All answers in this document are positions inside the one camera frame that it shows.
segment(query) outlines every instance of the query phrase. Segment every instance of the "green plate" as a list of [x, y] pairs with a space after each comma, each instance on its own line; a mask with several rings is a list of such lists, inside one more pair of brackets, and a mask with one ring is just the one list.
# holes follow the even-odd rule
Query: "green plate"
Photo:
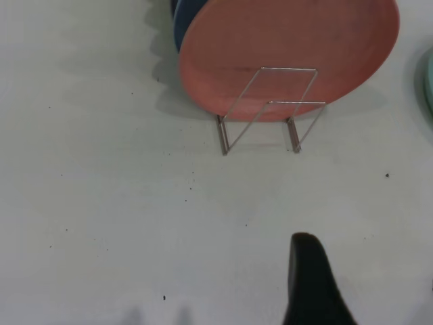
[[428, 59], [426, 75], [424, 77], [424, 92], [430, 111], [433, 113], [433, 55]]

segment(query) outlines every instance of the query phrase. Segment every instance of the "rack leg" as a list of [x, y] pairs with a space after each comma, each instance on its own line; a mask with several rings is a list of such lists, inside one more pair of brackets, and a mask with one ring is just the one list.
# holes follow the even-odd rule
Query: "rack leg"
[[293, 117], [290, 117], [287, 120], [287, 126], [289, 128], [289, 135], [290, 135], [290, 141], [292, 143], [293, 152], [295, 154], [298, 154], [301, 149], [300, 149], [298, 132], [296, 130], [296, 125]]
[[229, 139], [227, 137], [227, 129], [225, 128], [224, 117], [216, 116], [216, 126], [218, 129], [219, 139], [221, 141], [221, 150], [223, 151], [223, 156], [228, 155], [230, 151]]

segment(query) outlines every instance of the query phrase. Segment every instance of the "wire plate stand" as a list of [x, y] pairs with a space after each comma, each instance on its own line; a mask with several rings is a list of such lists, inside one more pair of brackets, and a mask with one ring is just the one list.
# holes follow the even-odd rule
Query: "wire plate stand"
[[[243, 96], [245, 95], [245, 93], [248, 91], [248, 89], [250, 88], [250, 86], [252, 85], [252, 83], [254, 82], [254, 80], [256, 80], [256, 78], [259, 76], [259, 74], [262, 71], [265, 71], [265, 70], [277, 70], [277, 71], [282, 71], [282, 72], [284, 72], [284, 71], [288, 71], [288, 72], [303, 72], [303, 73], [312, 74], [312, 77], [311, 77], [310, 82], [306, 86], [306, 89], [305, 89], [304, 93], [302, 94], [302, 97], [301, 97], [300, 100], [298, 100], [298, 101], [293, 101], [293, 100], [284, 100], [284, 101], [271, 100], [271, 101], [267, 102], [257, 112], [257, 114], [254, 116], [254, 118], [245, 126], [245, 128], [241, 131], [241, 133], [233, 141], [233, 143], [230, 144], [229, 138], [227, 136], [226, 121], [229, 118], [230, 114], [236, 109], [236, 107], [239, 104], [240, 100], [243, 98]], [[292, 149], [293, 149], [293, 151], [295, 153], [299, 153], [301, 151], [300, 145], [305, 140], [305, 138], [307, 137], [307, 135], [310, 133], [311, 129], [314, 127], [314, 124], [317, 122], [317, 120], [319, 119], [319, 117], [321, 116], [322, 112], [325, 110], [325, 108], [327, 106], [326, 102], [306, 102], [306, 101], [304, 101], [305, 96], [307, 95], [307, 93], [309, 92], [311, 86], [315, 82], [318, 74], [319, 74], [319, 72], [315, 68], [270, 68], [270, 67], [262, 67], [262, 68], [258, 69], [256, 71], [256, 73], [254, 74], [254, 76], [251, 78], [251, 80], [246, 85], [245, 89], [241, 92], [241, 94], [239, 95], [239, 97], [237, 97], [237, 99], [231, 105], [231, 107], [228, 110], [227, 114], [225, 116], [220, 116], [220, 115], [216, 116], [216, 121], [217, 121], [217, 125], [218, 125], [218, 132], [219, 132], [219, 136], [220, 136], [220, 140], [221, 140], [221, 148], [222, 148], [222, 151], [223, 151], [223, 155], [224, 156], [228, 155], [228, 153], [233, 149], [233, 147], [236, 145], [236, 143], [238, 143], [238, 141], [245, 134], [245, 132], [247, 132], [247, 130], [251, 127], [251, 125], [254, 122], [256, 122], [260, 118], [260, 116], [262, 116], [262, 114], [266, 111], [266, 109], [269, 106], [276, 105], [276, 104], [278, 104], [278, 105], [281, 105], [281, 104], [283, 104], [283, 105], [293, 105], [293, 104], [295, 104], [296, 105], [295, 109], [293, 111], [293, 114], [289, 118], [287, 118], [284, 122], [287, 124], [288, 129], [289, 129], [289, 135], [290, 135], [290, 141], [292, 143]], [[295, 119], [296, 119], [296, 113], [297, 113], [299, 107], [301, 105], [303, 105], [303, 104], [317, 106], [316, 110], [319, 110], [319, 112], [317, 113], [317, 116], [314, 118], [314, 120], [311, 123], [311, 125], [309, 126], [309, 128], [306, 130], [305, 134], [299, 140], [298, 132], [296, 130], [296, 125], [295, 125]]]

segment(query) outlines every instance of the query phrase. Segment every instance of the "pink plate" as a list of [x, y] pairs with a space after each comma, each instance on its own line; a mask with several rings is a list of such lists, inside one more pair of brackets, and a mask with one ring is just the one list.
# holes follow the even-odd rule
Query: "pink plate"
[[[260, 67], [317, 68], [304, 100], [331, 103], [384, 63], [398, 29], [394, 0], [209, 0], [183, 40], [181, 79], [200, 107], [224, 116]], [[300, 100], [311, 77], [261, 72], [231, 118], [250, 121], [269, 100]], [[270, 106], [260, 119], [283, 120], [293, 109]]]

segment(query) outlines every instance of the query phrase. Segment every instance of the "black object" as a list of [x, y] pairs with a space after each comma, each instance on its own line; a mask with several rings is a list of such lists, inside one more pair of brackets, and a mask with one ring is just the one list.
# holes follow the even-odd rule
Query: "black object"
[[283, 325], [357, 325], [338, 290], [325, 249], [313, 235], [292, 236], [289, 306]]

